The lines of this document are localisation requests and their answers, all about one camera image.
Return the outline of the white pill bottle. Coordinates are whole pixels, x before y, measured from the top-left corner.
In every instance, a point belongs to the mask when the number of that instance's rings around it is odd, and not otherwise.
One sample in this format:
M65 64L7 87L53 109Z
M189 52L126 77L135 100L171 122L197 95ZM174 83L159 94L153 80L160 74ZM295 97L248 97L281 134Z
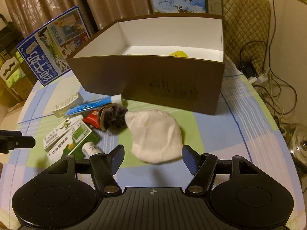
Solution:
M82 153L86 158L90 158L91 156L101 154L102 152L96 147L93 142L86 142L82 146Z

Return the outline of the dark brown sock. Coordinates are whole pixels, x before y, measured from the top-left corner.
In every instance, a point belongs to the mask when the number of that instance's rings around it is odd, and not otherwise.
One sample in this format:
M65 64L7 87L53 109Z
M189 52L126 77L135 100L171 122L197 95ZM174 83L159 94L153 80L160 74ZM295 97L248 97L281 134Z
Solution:
M100 129L119 129L125 125L125 114L128 112L125 106L110 103L98 110L98 122Z

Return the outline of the white medicine box green print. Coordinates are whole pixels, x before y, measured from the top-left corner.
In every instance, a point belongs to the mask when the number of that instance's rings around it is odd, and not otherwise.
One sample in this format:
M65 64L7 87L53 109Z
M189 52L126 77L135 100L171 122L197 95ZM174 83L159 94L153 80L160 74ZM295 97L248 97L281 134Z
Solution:
M53 129L43 138L43 147L46 152L49 152L51 148L58 142L58 140L68 132L74 124L84 117L82 114L75 115L73 117L66 118L60 125Z

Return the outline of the red snack packet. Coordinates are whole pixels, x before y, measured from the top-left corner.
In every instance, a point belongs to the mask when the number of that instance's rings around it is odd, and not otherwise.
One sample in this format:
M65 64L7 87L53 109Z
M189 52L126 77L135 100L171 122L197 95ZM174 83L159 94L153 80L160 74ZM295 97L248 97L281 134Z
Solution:
M84 119L83 121L96 128L100 129L100 115L99 115L99 110L93 110L91 111Z

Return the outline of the checked blue green tablecloth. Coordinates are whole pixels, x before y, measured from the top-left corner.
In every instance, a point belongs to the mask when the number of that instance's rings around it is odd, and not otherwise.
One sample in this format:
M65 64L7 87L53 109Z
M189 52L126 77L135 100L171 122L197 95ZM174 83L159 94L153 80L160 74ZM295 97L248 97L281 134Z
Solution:
M62 119L55 117L55 103L79 93L85 101L101 99L99 94L84 90L72 72L47 86L36 83L21 114L12 123L15 130L36 140L32 149L15 149L1 155L1 222L17 229L19 222L12 209L12 196L24 183L49 166L43 139ZM240 155L273 177L291 192L295 206L287 226L306 227L303 192L288 147L260 96L230 60L225 61L221 95L215 115L205 115L162 106L173 115L182 130L183 143L199 153L211 153L219 159ZM118 144L125 148L125 159L116 173L121 187L186 187L191 174L181 160L161 165L139 161L132 153L132 135L97 131L98 147L108 153Z

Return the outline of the white plastic comb holder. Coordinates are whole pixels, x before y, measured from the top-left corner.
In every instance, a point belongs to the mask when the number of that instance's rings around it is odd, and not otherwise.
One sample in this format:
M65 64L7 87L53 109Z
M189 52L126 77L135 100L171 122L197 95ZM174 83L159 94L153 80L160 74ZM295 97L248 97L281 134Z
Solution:
M53 108L53 114L57 118L63 117L70 108L75 107L81 104L82 102L83 102L83 97L79 92L76 92L65 101L62 101L61 103L55 105Z

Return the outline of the blue white toothpaste tube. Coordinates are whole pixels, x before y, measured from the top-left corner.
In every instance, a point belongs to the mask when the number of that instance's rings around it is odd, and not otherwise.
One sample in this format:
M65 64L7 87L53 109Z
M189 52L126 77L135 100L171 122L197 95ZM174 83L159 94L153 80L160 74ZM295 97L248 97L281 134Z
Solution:
M111 103L122 105L122 95L118 94L114 96L105 97L104 99L101 99L96 102L90 102L90 103L86 103L82 105L77 105L75 107L68 109L68 111L65 113L65 116L70 116L70 115L74 115L78 113L83 113L85 111L94 110L94 109L102 107L103 105L107 105Z

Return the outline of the blue milk carton box left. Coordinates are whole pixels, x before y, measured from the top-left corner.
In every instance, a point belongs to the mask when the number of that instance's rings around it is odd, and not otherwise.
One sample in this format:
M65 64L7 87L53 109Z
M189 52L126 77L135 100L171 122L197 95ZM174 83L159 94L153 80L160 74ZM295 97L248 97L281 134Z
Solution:
M66 58L89 38L80 9L74 6L31 33L17 50L46 86L70 71Z

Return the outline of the steel pot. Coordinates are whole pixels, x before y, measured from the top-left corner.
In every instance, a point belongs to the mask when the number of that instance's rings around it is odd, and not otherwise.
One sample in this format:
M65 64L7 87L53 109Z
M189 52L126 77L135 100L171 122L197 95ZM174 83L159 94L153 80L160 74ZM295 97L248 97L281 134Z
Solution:
M287 146L295 164L306 170L306 126L290 124L287 126Z

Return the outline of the brown cardboard storage box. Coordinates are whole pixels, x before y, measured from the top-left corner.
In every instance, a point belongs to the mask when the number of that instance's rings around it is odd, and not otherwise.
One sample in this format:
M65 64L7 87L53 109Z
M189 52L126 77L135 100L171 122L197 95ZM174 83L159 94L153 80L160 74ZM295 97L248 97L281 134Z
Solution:
M170 56L179 50L188 58ZM225 69L223 18L178 13L119 19L67 61L88 92L213 115Z

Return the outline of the yellow round object in box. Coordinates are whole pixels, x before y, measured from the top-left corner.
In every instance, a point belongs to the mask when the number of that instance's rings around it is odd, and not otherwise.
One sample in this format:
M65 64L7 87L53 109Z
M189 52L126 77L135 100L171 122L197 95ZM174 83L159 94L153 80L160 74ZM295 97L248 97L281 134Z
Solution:
M185 52L181 51L181 50L171 53L170 56L172 56L172 57L180 57L180 58L188 58L188 55Z

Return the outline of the brown curtain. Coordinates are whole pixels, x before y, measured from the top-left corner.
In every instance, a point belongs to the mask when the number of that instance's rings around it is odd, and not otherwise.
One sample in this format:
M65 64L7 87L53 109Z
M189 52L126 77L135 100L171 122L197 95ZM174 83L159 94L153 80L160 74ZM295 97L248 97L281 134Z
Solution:
M111 22L153 13L151 0L3 0L10 18L24 37L68 9L78 6L91 34Z

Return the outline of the beige quilted chair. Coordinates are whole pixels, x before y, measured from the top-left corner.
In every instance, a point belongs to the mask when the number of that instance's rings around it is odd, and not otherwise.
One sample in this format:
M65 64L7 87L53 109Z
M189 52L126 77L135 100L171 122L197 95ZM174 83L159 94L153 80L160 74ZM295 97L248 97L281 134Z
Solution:
M225 53L237 67L251 61L262 73L270 19L268 0L223 0Z

